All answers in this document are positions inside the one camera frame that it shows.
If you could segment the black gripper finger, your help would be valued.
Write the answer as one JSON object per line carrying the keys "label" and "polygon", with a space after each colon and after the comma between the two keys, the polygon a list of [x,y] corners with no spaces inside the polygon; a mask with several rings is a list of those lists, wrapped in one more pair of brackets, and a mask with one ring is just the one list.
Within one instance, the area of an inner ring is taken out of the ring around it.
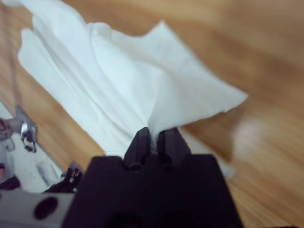
{"label": "black gripper finger", "polygon": [[151,154],[151,136],[148,127],[139,130],[128,147],[123,162],[126,167],[143,167]]}
{"label": "black gripper finger", "polygon": [[191,150],[177,128],[160,132],[157,141],[159,162],[165,167],[178,165]]}

